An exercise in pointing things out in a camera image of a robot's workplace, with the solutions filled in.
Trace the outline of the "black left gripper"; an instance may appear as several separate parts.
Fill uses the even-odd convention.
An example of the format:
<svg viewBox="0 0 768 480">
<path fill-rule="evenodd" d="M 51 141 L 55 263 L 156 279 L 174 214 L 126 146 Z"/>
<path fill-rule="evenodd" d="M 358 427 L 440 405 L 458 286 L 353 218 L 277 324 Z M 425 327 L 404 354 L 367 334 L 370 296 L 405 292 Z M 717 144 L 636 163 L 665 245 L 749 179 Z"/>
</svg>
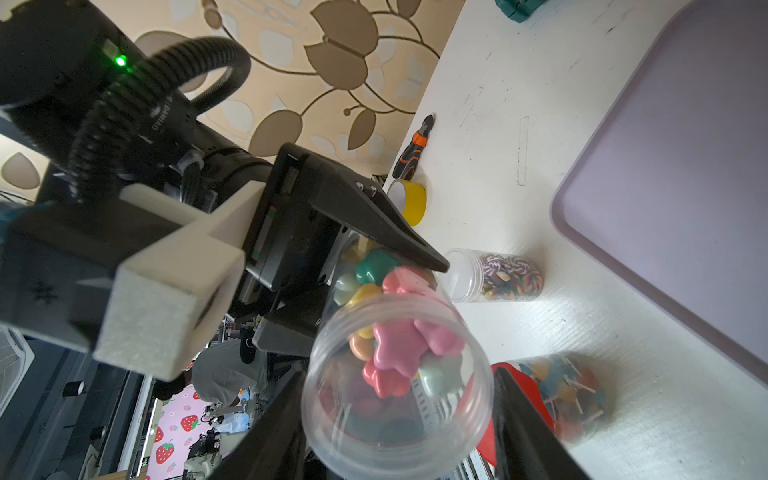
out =
<svg viewBox="0 0 768 480">
<path fill-rule="evenodd" d="M 252 338 L 257 349 L 310 356 L 330 291 L 320 286 L 330 281 L 329 256 L 345 227 L 425 269 L 445 273 L 449 268 L 448 260 L 413 230 L 376 182 L 286 143 L 243 244 L 246 265 L 237 298 L 297 297 L 261 318 Z"/>
</svg>

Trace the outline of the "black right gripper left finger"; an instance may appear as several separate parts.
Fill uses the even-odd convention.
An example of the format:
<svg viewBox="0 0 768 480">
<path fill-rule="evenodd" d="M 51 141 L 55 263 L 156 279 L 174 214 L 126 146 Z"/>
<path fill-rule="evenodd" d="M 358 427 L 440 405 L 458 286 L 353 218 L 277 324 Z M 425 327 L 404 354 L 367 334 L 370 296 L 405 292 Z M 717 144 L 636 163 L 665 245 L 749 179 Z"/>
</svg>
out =
<svg viewBox="0 0 768 480">
<path fill-rule="evenodd" d="M 291 371 L 264 415 L 209 479 L 304 478 L 306 436 L 301 400 L 305 380 L 305 371 Z"/>
</svg>

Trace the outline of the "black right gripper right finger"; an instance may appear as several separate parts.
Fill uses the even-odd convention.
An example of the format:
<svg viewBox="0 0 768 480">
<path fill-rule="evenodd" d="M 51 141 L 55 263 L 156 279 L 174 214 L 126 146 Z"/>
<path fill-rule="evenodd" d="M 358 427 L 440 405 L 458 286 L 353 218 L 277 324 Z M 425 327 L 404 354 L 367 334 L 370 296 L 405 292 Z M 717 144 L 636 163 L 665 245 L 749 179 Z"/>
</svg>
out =
<svg viewBox="0 0 768 480">
<path fill-rule="evenodd" d="M 498 479 L 589 479 L 504 368 L 494 372 L 493 424 Z"/>
</svg>

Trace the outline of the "clear jar of star candies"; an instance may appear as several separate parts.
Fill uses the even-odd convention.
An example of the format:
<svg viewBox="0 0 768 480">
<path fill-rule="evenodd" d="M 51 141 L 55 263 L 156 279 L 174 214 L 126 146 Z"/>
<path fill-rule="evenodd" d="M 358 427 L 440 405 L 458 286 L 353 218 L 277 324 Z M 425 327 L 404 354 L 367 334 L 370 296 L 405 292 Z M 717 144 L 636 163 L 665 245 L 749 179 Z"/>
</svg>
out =
<svg viewBox="0 0 768 480">
<path fill-rule="evenodd" d="M 486 431 L 486 354 L 435 274 L 353 234 L 309 358 L 302 426 L 344 479 L 443 479 Z"/>
</svg>

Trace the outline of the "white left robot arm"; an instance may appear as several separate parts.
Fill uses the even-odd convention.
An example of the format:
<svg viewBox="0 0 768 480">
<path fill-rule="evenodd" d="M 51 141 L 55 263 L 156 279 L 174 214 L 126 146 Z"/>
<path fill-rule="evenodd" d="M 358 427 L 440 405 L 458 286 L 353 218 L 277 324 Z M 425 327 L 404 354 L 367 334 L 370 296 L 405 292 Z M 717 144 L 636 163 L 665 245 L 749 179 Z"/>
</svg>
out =
<svg viewBox="0 0 768 480">
<path fill-rule="evenodd" d="M 345 233 L 448 267 L 373 181 L 292 140 L 268 162 L 201 123 L 249 76 L 235 40 L 148 55 L 89 1 L 26 1 L 1 57 L 1 127 L 50 161 L 32 205 L 1 208 L 1 320 L 27 335 L 167 368 L 228 313 L 318 291 Z"/>
</svg>

